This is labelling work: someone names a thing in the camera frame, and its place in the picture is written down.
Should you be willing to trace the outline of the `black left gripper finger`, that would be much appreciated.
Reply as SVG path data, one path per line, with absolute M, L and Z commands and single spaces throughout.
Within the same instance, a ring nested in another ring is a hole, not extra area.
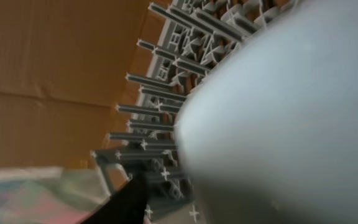
M 148 181 L 137 174 L 81 224 L 143 224 L 148 202 Z

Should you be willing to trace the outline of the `blue bowl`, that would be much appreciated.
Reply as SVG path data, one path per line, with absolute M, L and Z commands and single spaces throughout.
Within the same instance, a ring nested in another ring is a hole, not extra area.
M 175 125 L 207 223 L 358 224 L 358 1 L 302 1 Z

